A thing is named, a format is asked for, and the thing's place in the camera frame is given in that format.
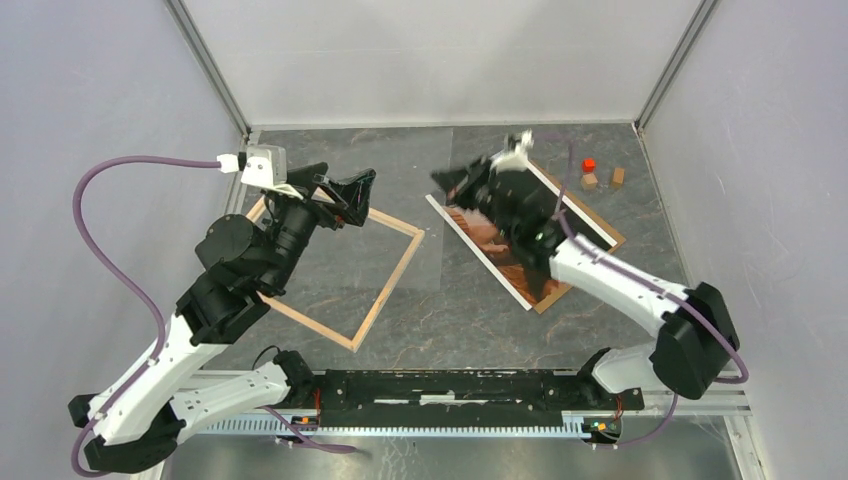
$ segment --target purple cable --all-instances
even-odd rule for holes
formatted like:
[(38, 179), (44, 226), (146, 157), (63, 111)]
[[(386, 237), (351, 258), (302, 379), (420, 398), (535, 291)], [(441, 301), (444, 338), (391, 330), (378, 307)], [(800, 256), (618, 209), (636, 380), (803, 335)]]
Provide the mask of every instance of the purple cable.
[[(153, 314), (153, 318), (156, 321), (156, 345), (153, 347), (153, 352), (150, 354), (150, 360), (153, 362), (158, 361), (159, 354), (162, 352), (162, 349), (165, 347), (165, 318), (162, 316), (162, 312), (156, 307), (156, 304), (153, 303), (153, 300), (144, 293), (144, 291), (135, 284), (129, 277), (127, 277), (124, 272), (122, 272), (111, 260), (103, 253), (103, 250), (97, 246), (97, 243), (91, 238), (91, 233), (88, 231), (88, 227), (85, 225), (85, 220), (82, 218), (82, 196), (85, 193), (85, 189), (88, 186), (89, 182), (96, 177), (98, 174), (112, 167), (116, 167), (118, 165), (126, 165), (129, 163), (154, 163), (159, 165), (173, 165), (177, 167), (190, 167), (190, 168), (218, 168), (220, 164), (218, 162), (195, 162), (191, 160), (179, 160), (176, 158), (167, 158), (167, 157), (151, 157), (151, 156), (130, 156), (130, 157), (119, 157), (114, 158), (112, 160), (108, 160), (103, 162), (82, 176), (79, 183), (77, 184), (77, 188), (74, 190), (74, 198), (73, 198), (73, 210), (74, 210), (74, 223), (76, 223), (77, 230), (79, 230), (80, 236), (82, 236), (83, 241), (91, 249), (94, 256), (100, 260), (106, 268), (112, 272), (113, 275), (118, 277), (118, 280), (121, 281), (127, 288), (130, 289), (138, 298), (141, 299), (142, 302), (147, 306), (150, 310), (150, 313)], [(145, 371), (149, 368), (149, 363), (143, 363), (132, 375), (124, 382), (120, 387), (115, 390), (106, 402), (103, 403), (103, 406), (100, 407), (95, 413), (95, 416), (83, 427), (80, 431), (80, 434), (77, 436), (77, 439), (74, 441), (73, 451), (71, 453), (71, 466), (76, 472), (77, 475), (87, 478), (96, 478), (102, 477), (104, 475), (108, 475), (109, 472), (94, 472), (90, 470), (86, 470), (80, 464), (79, 455), (80, 450), (82, 449), (82, 442), (85, 440), (85, 437), (94, 430), (94, 427), (100, 421), (98, 416), (105, 416), (108, 414), (109, 409), (112, 405), (115, 404), (116, 401), (123, 395), (138, 379), (144, 374)]]
[(304, 448), (314, 448), (314, 449), (321, 450), (321, 451), (324, 451), (324, 452), (327, 452), (327, 453), (341, 453), (341, 454), (353, 453), (353, 452), (356, 451), (356, 447), (353, 447), (353, 446), (350, 446), (350, 445), (336, 445), (336, 444), (331, 444), (331, 443), (315, 442), (311, 438), (300, 433), (300, 430), (297, 427), (295, 427), (294, 425), (292, 425), (291, 423), (289, 423), (289, 421), (286, 420), (285, 417), (280, 415), (280, 413), (278, 411), (274, 410), (271, 407), (262, 407), (262, 409), (265, 410), (266, 412), (270, 413), (271, 415), (273, 415), (277, 420), (283, 422), (283, 425), (285, 425), (285, 427), (288, 428), (294, 434), (295, 437), (299, 438), (303, 442), (303, 444), (301, 444), (301, 445)]
[[(690, 315), (692, 315), (692, 317), (694, 317), (698, 321), (698, 323), (700, 323), (704, 328), (706, 328), (707, 331), (710, 332), (710, 334), (716, 339), (716, 341), (718, 341), (718, 343), (722, 346), (722, 348), (724, 348), (724, 350), (727, 351), (728, 355), (730, 355), (730, 358), (732, 358), (734, 363), (736, 363), (736, 366), (739, 367), (739, 376), (738, 377), (717, 378), (715, 380), (716, 382), (718, 382), (718, 383), (731, 383), (731, 384), (740, 384), (740, 383), (747, 382), (749, 374), (748, 374), (748, 367), (745, 365), (745, 362), (742, 361), (742, 358), (739, 356), (738, 353), (736, 353), (736, 350), (733, 348), (732, 345), (730, 345), (730, 342), (728, 342), (721, 335), (721, 333), (719, 333), (719, 331), (716, 330), (716, 328), (712, 326), (712, 324), (709, 322), (709, 320), (707, 320), (701, 314), (701, 312), (699, 312), (693, 306), (686, 303), (682, 298), (680, 298), (680, 297), (678, 297), (678, 296), (676, 296), (672, 293), (665, 292), (663, 289), (661, 289), (659, 286), (655, 285), (653, 282), (649, 282), (649, 281), (645, 280), (644, 278), (640, 277), (639, 275), (631, 272), (629, 269), (622, 267), (622, 266), (619, 266), (615, 263), (612, 263), (612, 262), (608, 261), (606, 258), (595, 257), (592, 250), (582, 243), (582, 241), (581, 241), (582, 239), (577, 238), (577, 236), (574, 234), (574, 230), (571, 229), (571, 226), (568, 225), (568, 221), (565, 219), (565, 209), (563, 208), (562, 210), (560, 210), (560, 208), (562, 208), (562, 206), (563, 206), (562, 205), (562, 197), (564, 197), (565, 193), (566, 193), (566, 186), (568, 185), (568, 179), (571, 176), (571, 169), (572, 169), (572, 166), (574, 165), (574, 158), (575, 158), (575, 148), (574, 148), (574, 141), (572, 140), (572, 141), (568, 142), (568, 165), (566, 167), (566, 174), (565, 174), (565, 178), (563, 179), (563, 182), (562, 182), (562, 187), (560, 188), (560, 191), (559, 191), (559, 196), (557, 197), (556, 207), (554, 207), (554, 212), (556, 212), (557, 220), (559, 221), (559, 224), (562, 227), (563, 232), (565, 232), (566, 236), (568, 238), (572, 239), (574, 241), (574, 244), (577, 245), (577, 247), (583, 253), (585, 253), (589, 257), (593, 257), (594, 258), (593, 261), (595, 261), (595, 262), (597, 262), (597, 263), (599, 263), (599, 264), (601, 264), (601, 265), (603, 265), (603, 266), (605, 266), (605, 267), (607, 267), (607, 268), (629, 278), (630, 280), (633, 280), (634, 282), (642, 285), (643, 287), (648, 288), (649, 290), (651, 290), (654, 293), (665, 296), (666, 298), (668, 298), (669, 300), (671, 300), (672, 302), (677, 304), (679, 307), (686, 310), (686, 312), (688, 312)], [(639, 437), (639, 438), (636, 438), (636, 439), (633, 439), (633, 440), (628, 440), (626, 442), (616, 444), (614, 446), (612, 446), (612, 445), (599, 445), (599, 444), (593, 444), (593, 446), (604, 448), (604, 449), (618, 449), (618, 448), (621, 448), (621, 447), (637, 445), (637, 444), (642, 443), (644, 441), (650, 440), (651, 438), (654, 438), (660, 432), (662, 432), (665, 429), (666, 426), (668, 426), (668, 423), (671, 421), (672, 415), (674, 415), (674, 410), (677, 408), (678, 398), (679, 398), (679, 396), (677, 395), (677, 393), (675, 393), (674, 397), (671, 400), (671, 407), (669, 408), (668, 413), (666, 414), (665, 418), (663, 418), (662, 422), (660, 422), (660, 424), (657, 426), (657, 428), (655, 428), (651, 433), (649, 433), (649, 434), (647, 434), (643, 437)]]

